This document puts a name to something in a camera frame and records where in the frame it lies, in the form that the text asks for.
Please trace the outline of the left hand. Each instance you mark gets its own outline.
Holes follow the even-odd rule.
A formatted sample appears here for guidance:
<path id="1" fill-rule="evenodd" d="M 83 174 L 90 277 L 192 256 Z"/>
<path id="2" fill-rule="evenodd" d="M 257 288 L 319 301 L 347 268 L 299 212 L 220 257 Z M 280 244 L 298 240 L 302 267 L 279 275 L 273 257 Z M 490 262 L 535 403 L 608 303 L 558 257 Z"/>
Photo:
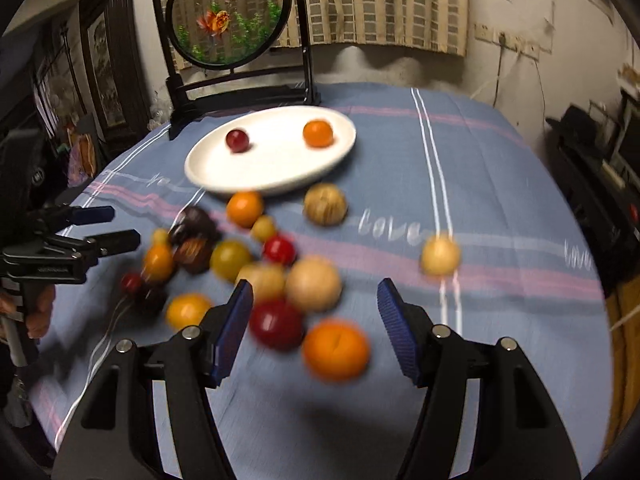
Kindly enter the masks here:
<path id="1" fill-rule="evenodd" d="M 40 339 L 47 333 L 51 324 L 54 300 L 55 287 L 47 285 L 40 292 L 35 305 L 25 318 L 25 325 L 30 339 Z M 13 297 L 6 292 L 1 292 L 0 310 L 2 314 L 15 314 L 17 312 Z"/>

